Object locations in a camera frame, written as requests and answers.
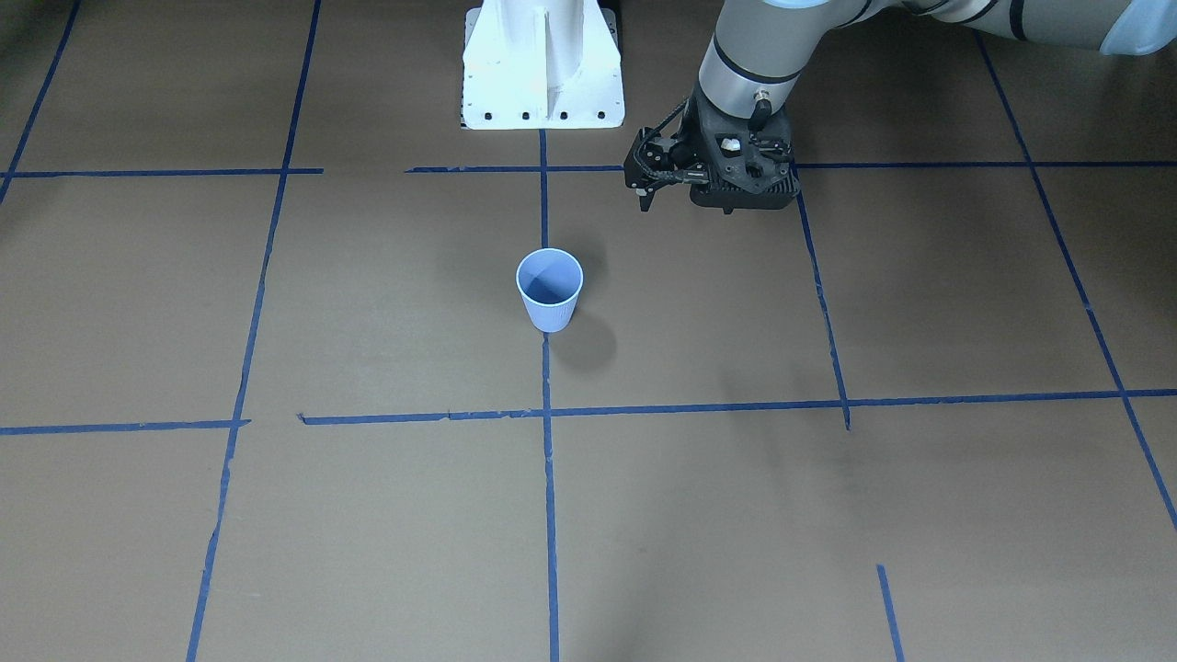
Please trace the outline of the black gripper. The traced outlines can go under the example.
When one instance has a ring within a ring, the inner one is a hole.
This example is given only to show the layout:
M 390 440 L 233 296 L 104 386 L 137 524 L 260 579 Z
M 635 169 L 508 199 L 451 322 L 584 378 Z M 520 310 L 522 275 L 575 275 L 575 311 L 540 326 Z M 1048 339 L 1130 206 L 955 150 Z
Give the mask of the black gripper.
M 731 213 L 774 211 L 797 198 L 792 126 L 786 110 L 776 110 L 749 127 L 751 120 L 727 115 L 701 92 L 691 94 L 681 117 L 680 135 L 709 176 L 690 185 L 690 201 Z

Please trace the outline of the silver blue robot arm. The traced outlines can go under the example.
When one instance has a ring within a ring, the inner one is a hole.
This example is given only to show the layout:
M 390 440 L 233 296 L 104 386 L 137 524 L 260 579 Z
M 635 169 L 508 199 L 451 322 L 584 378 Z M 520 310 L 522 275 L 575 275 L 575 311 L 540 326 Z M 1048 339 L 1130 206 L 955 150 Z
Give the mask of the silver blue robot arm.
M 1143 57 L 1173 41 L 1172 1 L 900 1 L 913 16 L 1009 40 Z M 727 1 L 723 4 L 681 137 L 694 205 L 778 210 L 794 201 L 786 104 L 818 45 L 891 1 Z

